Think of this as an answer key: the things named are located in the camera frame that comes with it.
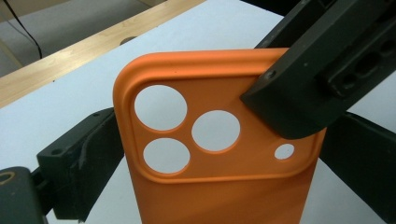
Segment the wooden board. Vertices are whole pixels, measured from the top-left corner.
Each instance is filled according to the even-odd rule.
[[[205,0],[169,0],[0,78],[0,108],[109,52]]]

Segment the plastic part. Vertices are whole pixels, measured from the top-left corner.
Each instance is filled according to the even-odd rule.
[[[85,221],[122,158],[113,108],[91,114],[40,151],[39,169],[54,188],[56,217]]]
[[[239,99],[285,50],[155,53],[121,71],[114,106],[143,223],[299,222],[325,131],[285,140]],[[186,118],[174,129],[150,129],[135,113],[137,94],[155,85],[171,87],[186,100]],[[215,110],[234,115],[240,134],[230,147],[208,151],[196,144],[191,130]],[[164,174],[146,164],[144,148],[161,138],[176,139],[190,151],[180,171]],[[294,151],[279,160],[275,151],[284,144]]]
[[[345,113],[329,126],[320,158],[385,222],[396,223],[396,133]]]
[[[24,167],[0,170],[0,223],[45,224],[35,183]]]

